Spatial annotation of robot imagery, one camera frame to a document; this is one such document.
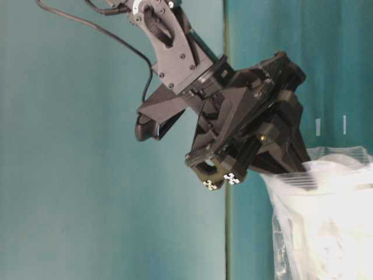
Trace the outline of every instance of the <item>black cable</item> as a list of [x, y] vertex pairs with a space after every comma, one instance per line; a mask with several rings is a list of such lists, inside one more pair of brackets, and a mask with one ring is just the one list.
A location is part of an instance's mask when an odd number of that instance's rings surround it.
[[152, 64], [150, 63], [149, 59], [144, 54], [142, 54], [140, 51], [138, 51], [137, 49], [135, 49], [133, 46], [131, 46], [130, 44], [128, 44], [123, 39], [119, 38], [117, 35], [111, 33], [110, 31], [102, 28], [101, 26], [99, 26], [97, 24], [94, 24], [93, 22], [90, 22], [88, 20], [82, 19], [80, 17], [76, 17], [76, 16], [73, 16], [73, 15], [70, 15], [68, 13], [65, 13], [65, 12], [61, 11], [61, 10], [57, 10], [57, 9], [51, 8], [51, 7], [49, 7], [49, 6], [41, 3], [41, 0], [35, 0], [35, 1], [36, 1], [37, 5], [41, 9], [44, 9], [44, 10], [46, 10], [48, 12], [51, 12], [51, 13], [55, 13], [56, 15], [62, 16], [64, 18], [71, 19], [71, 20], [74, 20], [76, 22], [80, 22], [80, 23], [82, 23], [84, 25], [90, 26], [90, 27], [92, 27], [92, 28], [100, 31], [101, 33], [109, 36], [110, 38], [114, 39], [115, 41], [119, 42], [120, 44], [122, 44], [126, 48], [130, 49], [133, 53], [135, 53], [136, 55], [138, 55], [139, 57], [141, 57], [147, 63], [147, 66], [149, 67], [149, 78], [147, 80], [147, 83], [145, 85], [144, 91], [142, 93], [142, 102], [145, 102], [146, 93], [149, 90], [150, 83], [152, 82], [152, 79], [153, 79], [153, 70], [152, 70]]
[[104, 16], [114, 16], [119, 15], [120, 13], [128, 13], [131, 10], [127, 6], [117, 7], [113, 9], [99, 9], [94, 3], [90, 0], [84, 0], [88, 6], [90, 6], [95, 12], [100, 13]]

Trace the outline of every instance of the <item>green backdrop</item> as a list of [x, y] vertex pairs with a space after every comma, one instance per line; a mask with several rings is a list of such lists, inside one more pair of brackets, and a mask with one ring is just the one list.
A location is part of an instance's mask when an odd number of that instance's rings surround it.
[[[230, 62], [245, 68], [286, 51], [308, 76], [297, 90], [307, 146], [363, 145], [372, 153], [372, 11], [368, 0], [228, 0]], [[229, 193], [232, 280], [273, 279], [272, 210], [262, 180], [250, 176]]]
[[[101, 23], [155, 62], [126, 17], [104, 18], [82, 0], [45, 3]], [[217, 54], [222, 7], [184, 3]], [[0, 1], [1, 280], [224, 279], [224, 192], [208, 192], [184, 165], [196, 116], [162, 142], [135, 140], [147, 73], [93, 29], [33, 0]]]

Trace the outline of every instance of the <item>white tape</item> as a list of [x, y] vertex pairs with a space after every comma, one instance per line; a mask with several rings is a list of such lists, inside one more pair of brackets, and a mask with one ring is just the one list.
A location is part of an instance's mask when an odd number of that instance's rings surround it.
[[347, 116], [343, 116], [343, 135], [347, 134]]
[[316, 119], [316, 137], [321, 136], [321, 119]]

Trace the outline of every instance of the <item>white object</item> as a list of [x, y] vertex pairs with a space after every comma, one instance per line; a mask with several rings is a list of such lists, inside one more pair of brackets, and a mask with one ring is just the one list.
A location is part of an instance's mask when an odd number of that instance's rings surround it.
[[373, 279], [371, 157], [362, 147], [309, 154], [317, 160], [306, 173], [263, 176], [276, 214], [276, 279]]

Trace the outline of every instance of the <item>teal background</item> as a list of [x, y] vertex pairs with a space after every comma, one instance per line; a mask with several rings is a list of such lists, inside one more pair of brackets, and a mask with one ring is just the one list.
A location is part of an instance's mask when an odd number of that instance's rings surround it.
[[[371, 154], [372, 11], [373, 1], [367, 0], [228, 0], [230, 62], [246, 68], [286, 51], [308, 76], [297, 90], [307, 146], [363, 145]], [[230, 279], [273, 279], [272, 209], [261, 178], [249, 176], [228, 194]]]
[[[155, 62], [125, 17], [45, 2]], [[184, 9], [222, 53], [223, 4]], [[142, 60], [95, 30], [34, 1], [0, 1], [0, 279], [225, 278], [224, 192], [208, 192], [184, 165], [196, 116], [162, 142], [135, 140], [146, 78]]]

